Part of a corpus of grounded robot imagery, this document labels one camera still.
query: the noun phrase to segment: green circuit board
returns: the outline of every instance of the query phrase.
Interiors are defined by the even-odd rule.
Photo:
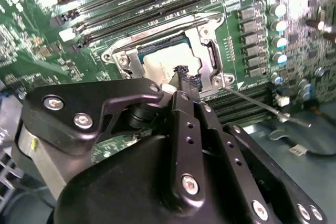
[[[238,91],[273,83],[287,90],[291,111],[297,111],[304,100],[335,99],[334,38],[327,29],[314,26],[316,22],[307,25],[312,20],[332,27],[334,9],[334,0],[0,0],[0,79],[22,100],[38,86],[125,78],[129,72],[104,60],[111,58],[106,52],[121,40],[132,38],[129,45],[137,47],[140,40],[149,43],[156,28],[187,24],[182,20],[199,14],[217,15],[221,22],[212,37],[216,45],[209,44],[208,49],[218,58],[215,63],[211,59],[210,73],[229,76],[233,80],[229,86]],[[185,30],[200,23],[196,20]],[[179,41],[193,50],[181,34],[170,38],[170,46]],[[158,49],[153,47],[160,43],[150,50],[143,47],[142,58],[155,53]],[[130,49],[129,45],[116,52]],[[215,88],[216,83],[211,85],[216,92],[204,92],[204,101],[228,95]],[[245,123],[268,118],[254,111]]]

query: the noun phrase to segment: silver screw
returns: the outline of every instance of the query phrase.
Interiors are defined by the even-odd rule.
[[[189,101],[189,97],[185,94],[185,93],[182,93],[181,94],[181,97],[186,100],[186,101]]]
[[[118,61],[119,61],[119,64],[123,67],[128,66],[130,63],[127,55],[121,55]]]
[[[233,129],[237,132],[240,133],[240,128],[236,125],[233,125]]]
[[[21,91],[18,93],[18,97],[20,98],[20,100],[24,100],[26,98],[27,93],[24,91]]]
[[[103,156],[104,157],[110,157],[110,156],[112,156],[112,154],[110,152],[104,152]]]
[[[103,56],[103,59],[104,59],[105,61],[110,61],[110,60],[111,60],[111,56],[110,56],[110,55],[104,55],[104,56]]]
[[[315,206],[310,206],[310,208],[311,208],[311,211],[313,212],[313,214],[315,215],[315,217],[318,220],[323,220],[322,214],[316,209]]]
[[[268,220],[268,213],[266,208],[257,200],[252,202],[252,207],[254,212],[259,216],[259,218],[263,221]]]
[[[183,176],[182,185],[189,194],[195,195],[198,193],[198,184],[193,177],[188,175]]]
[[[155,86],[154,84],[149,86],[151,88],[151,90],[153,90],[154,92],[159,92],[159,88],[157,86]]]
[[[308,211],[303,207],[303,205],[297,204],[300,214],[306,219],[310,220],[310,215]]]
[[[64,107],[64,103],[57,97],[48,97],[43,101],[43,105],[50,110],[61,110]]]
[[[208,105],[204,105],[204,108],[207,112],[211,112],[211,108]]]
[[[323,68],[318,68],[316,71],[315,71],[315,75],[317,77],[322,77],[325,73],[325,70]]]
[[[213,86],[222,86],[222,79],[220,76],[216,76],[212,79],[212,85]]]
[[[75,115],[73,118],[73,122],[75,123],[76,126],[80,127],[81,129],[89,129],[93,125],[93,120],[92,118],[84,113],[79,113]]]

